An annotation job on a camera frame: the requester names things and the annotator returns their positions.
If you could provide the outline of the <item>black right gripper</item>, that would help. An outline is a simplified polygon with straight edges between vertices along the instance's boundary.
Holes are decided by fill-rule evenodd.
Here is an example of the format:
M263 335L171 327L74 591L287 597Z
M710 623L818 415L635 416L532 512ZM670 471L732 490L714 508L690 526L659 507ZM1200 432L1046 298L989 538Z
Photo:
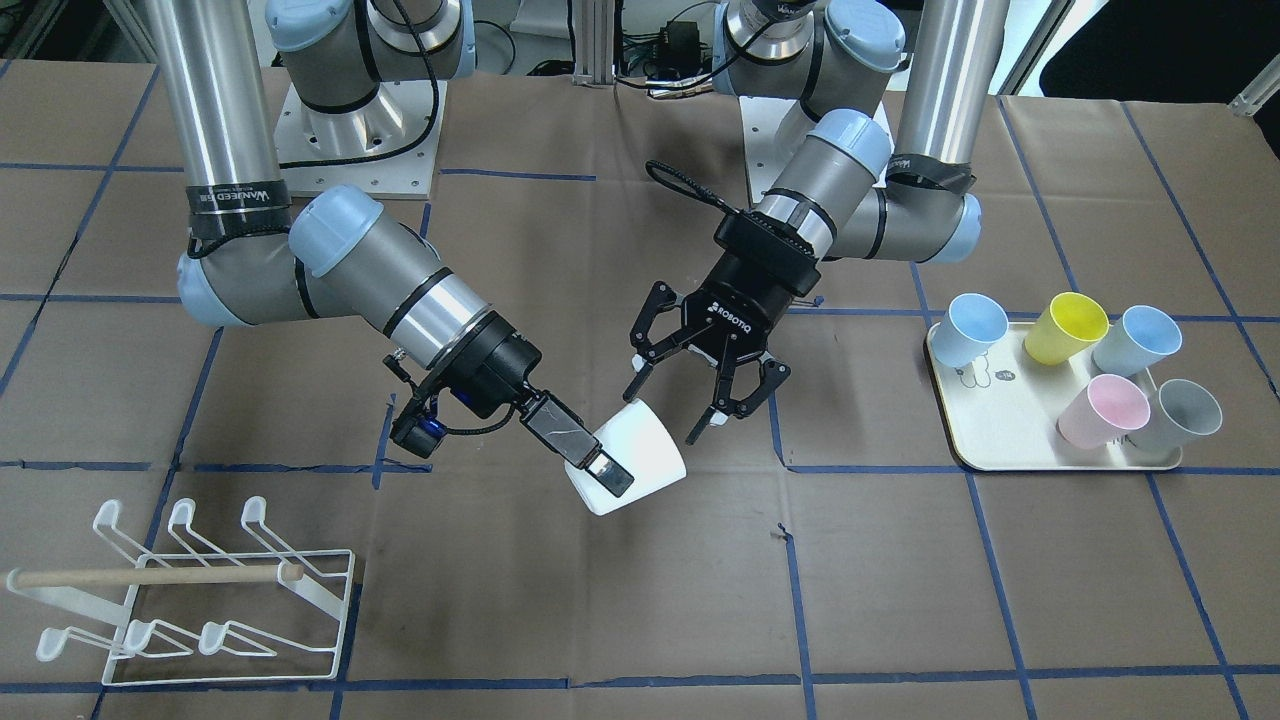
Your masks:
M440 375L442 387L474 415L486 419L499 406L525 396L541 351L499 313L488 313L463 338ZM621 497L635 478L605 450L582 420L550 392L532 392L518 406L520 421L571 468L585 471L612 496Z

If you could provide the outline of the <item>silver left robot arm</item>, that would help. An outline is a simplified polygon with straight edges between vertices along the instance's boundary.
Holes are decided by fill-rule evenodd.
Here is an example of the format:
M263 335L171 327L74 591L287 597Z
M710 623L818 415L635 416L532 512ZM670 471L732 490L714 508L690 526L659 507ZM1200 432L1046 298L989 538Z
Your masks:
M788 378L768 338L824 260L956 263L980 237L972 152L1004 47L1006 1L927 1L914 44L878 1L727 1L717 91L792 100L805 135L774 183L723 206L722 256L680 293L654 283L631 329L632 400L681 350L716 369L689 434L750 416Z

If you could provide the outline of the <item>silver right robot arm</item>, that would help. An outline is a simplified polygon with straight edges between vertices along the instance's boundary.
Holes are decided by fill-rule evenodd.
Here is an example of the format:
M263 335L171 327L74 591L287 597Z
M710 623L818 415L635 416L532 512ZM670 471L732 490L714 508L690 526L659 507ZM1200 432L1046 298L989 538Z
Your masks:
M614 497L634 486L621 452L531 383L539 348L381 202L334 184L292 211L242 1L146 1L143 13L184 155L177 287L191 316L211 327L361 316L425 372L416 380L385 359L412 392L389 432L399 447L429 457L453 434L438 416L449 391L476 416L518 416Z

